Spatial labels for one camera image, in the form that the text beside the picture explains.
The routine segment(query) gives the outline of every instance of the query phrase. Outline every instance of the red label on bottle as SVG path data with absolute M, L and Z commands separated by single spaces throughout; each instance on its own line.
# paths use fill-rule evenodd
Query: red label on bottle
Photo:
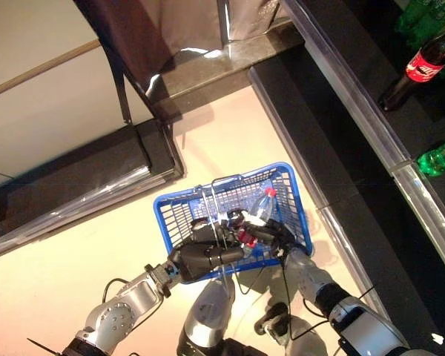
M 413 81 L 424 83 L 432 79 L 443 67 L 443 65 L 431 65 L 423 59 L 421 52 L 418 51 L 407 65 L 406 73 Z

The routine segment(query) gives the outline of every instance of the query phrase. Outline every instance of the beige floor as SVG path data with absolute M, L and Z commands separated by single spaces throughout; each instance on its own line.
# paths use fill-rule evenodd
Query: beige floor
M 83 327 L 88 312 L 99 303 L 109 279 L 131 279 L 147 263 L 165 260 L 152 207 L 158 195 L 276 161 L 290 163 L 251 88 L 187 113 L 175 125 L 174 133 L 188 172 L 184 179 L 0 257 L 0 355 L 46 355 L 26 337 L 63 350 Z M 314 260 L 347 291 L 358 295 L 299 178 L 298 185 L 316 248 Z M 185 316 L 204 285 L 201 282 L 173 289 L 159 312 L 124 340 L 114 355 L 175 355 Z M 269 293 L 252 291 L 242 296 L 238 292 L 226 336 L 269 355 L 283 355 L 274 341 L 253 332 L 253 324 L 264 313 L 269 298 Z M 312 324 L 319 321 L 300 306 L 297 296 L 292 312 Z M 337 335 L 327 325 L 320 326 L 318 332 L 332 355 Z

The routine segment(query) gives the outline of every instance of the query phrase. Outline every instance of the blue plastic basket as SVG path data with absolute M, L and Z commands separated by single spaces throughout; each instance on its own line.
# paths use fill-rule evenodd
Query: blue plastic basket
M 312 254 L 312 242 L 294 172 L 290 165 L 278 162 L 256 171 L 217 179 L 213 184 L 220 212 L 235 208 L 250 209 L 256 198 L 267 187 L 277 191 L 272 219 L 284 223 L 295 233 L 307 252 Z M 168 253 L 171 252 L 173 246 L 190 235 L 192 220 L 207 217 L 208 209 L 211 217 L 214 220 L 217 219 L 213 189 L 211 189 L 211 184 L 198 185 L 192 189 L 165 194 L 155 199 L 154 211 Z M 203 192 L 208 207 L 203 199 Z M 258 244 L 251 256 L 226 266 L 225 272 L 230 274 L 278 263 L 278 260 L 271 257 L 268 246 Z M 203 279 L 215 277 L 219 273 L 220 271 L 213 271 L 205 275 Z

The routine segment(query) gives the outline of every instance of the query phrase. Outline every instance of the cable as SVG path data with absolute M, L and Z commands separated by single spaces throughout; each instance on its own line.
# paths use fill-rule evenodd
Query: cable
M 374 289 L 375 286 L 376 286 L 376 285 L 373 284 L 373 285 L 371 286 L 371 288 L 369 288 L 367 291 L 365 291 L 364 293 L 362 293 L 362 295 L 359 296 L 358 299 L 361 299 L 361 298 L 364 297 L 366 294 L 368 294 L 372 289 Z
M 341 346 L 338 346 L 338 348 L 336 349 L 336 351 L 334 352 L 333 356 L 338 355 L 338 352 L 341 350 Z
M 162 304 L 163 304 L 163 300 L 165 300 L 164 298 L 163 298 L 163 296 L 161 296 L 161 298 L 162 298 L 162 301 L 160 302 L 160 304 L 150 313 L 150 315 L 148 315 L 144 320 L 142 320 L 140 323 L 138 323 L 138 324 L 136 324 L 135 326 L 134 326 L 134 328 L 132 329 L 132 330 L 130 330 L 129 331 L 129 335 L 131 334 L 131 332 L 133 332 L 136 328 L 138 328 L 139 326 L 141 326 L 145 321 L 147 321 L 148 319 L 150 319 L 150 317 L 153 315 L 153 314 L 155 314 L 156 313 L 156 311 L 158 310 L 158 309 L 160 309 L 160 306 L 162 306 Z
M 114 278 L 113 280 L 110 280 L 109 283 L 104 288 L 104 293 L 102 294 L 102 302 L 105 303 L 105 300 L 107 299 L 107 292 L 109 290 L 109 287 L 114 282 L 122 282 L 122 283 L 128 283 L 128 280 L 123 280 L 122 278 Z
M 255 284 L 257 278 L 259 278 L 259 276 L 262 274 L 264 268 L 265 268 L 265 266 L 263 266 L 263 267 L 259 270 L 259 273 L 258 273 L 257 276 L 254 278 L 254 280 L 252 281 L 251 285 L 248 287 L 247 291 L 245 291 L 245 292 L 243 291 L 243 287 L 240 285 L 240 281 L 239 281 L 239 277 L 237 276 L 237 273 L 234 273 L 234 274 L 236 275 L 236 281 L 237 281 L 237 285 L 239 286 L 239 290 L 240 290 L 240 292 L 241 292 L 243 295 L 247 295 L 247 294 L 251 291 L 251 289 L 252 289 L 252 287 L 254 286 L 254 284 Z
M 303 305 L 305 306 L 306 310 L 311 312 L 313 315 L 316 315 L 317 317 L 322 317 L 322 318 L 325 317 L 323 314 L 317 313 L 317 312 L 313 311 L 311 308 L 309 308 L 309 306 L 306 304 L 306 299 L 305 298 L 303 298 Z
M 292 333 L 291 333 L 291 309 L 290 309 L 290 294 L 289 294 L 289 285 L 287 284 L 287 277 L 285 276 L 285 269 L 283 268 L 283 265 L 280 265 L 282 267 L 282 275 L 283 275 L 283 283 L 285 284 L 285 291 L 287 292 L 287 307 L 289 309 L 289 332 L 290 332 L 290 340 L 295 341 L 296 339 L 298 339 L 299 337 L 302 337 L 305 334 L 308 334 L 311 330 L 315 329 L 316 327 L 324 324 L 324 323 L 328 323 L 327 320 L 324 321 L 320 321 L 318 324 L 314 324 L 311 328 L 305 330 L 304 332 L 302 332 L 300 335 L 293 337 Z

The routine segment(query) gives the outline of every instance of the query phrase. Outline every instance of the bottle cap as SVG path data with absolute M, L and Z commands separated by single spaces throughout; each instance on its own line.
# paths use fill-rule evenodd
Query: bottle cap
M 273 197 L 275 197 L 277 195 L 277 192 L 273 188 L 267 188 L 266 189 L 266 195 L 268 195 L 269 197 L 273 198 Z

